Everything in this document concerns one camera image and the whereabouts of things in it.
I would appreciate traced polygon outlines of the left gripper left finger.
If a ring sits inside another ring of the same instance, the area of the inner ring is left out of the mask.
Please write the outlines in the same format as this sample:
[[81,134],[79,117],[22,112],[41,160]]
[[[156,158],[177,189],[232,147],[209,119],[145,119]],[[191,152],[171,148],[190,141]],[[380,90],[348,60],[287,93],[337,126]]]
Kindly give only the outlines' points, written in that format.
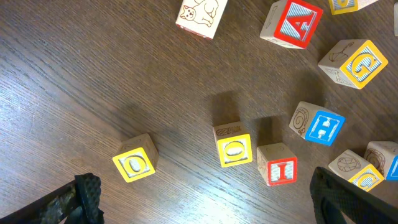
[[92,173],[75,179],[24,208],[1,218],[1,223],[104,224],[99,209],[101,179]]

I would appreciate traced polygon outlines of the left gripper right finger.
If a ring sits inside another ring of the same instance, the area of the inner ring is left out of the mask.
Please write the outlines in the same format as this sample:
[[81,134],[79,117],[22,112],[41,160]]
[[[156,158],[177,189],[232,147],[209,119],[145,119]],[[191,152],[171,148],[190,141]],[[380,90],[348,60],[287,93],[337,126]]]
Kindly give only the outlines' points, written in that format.
[[324,167],[316,167],[310,183],[317,223],[397,223],[397,209]]

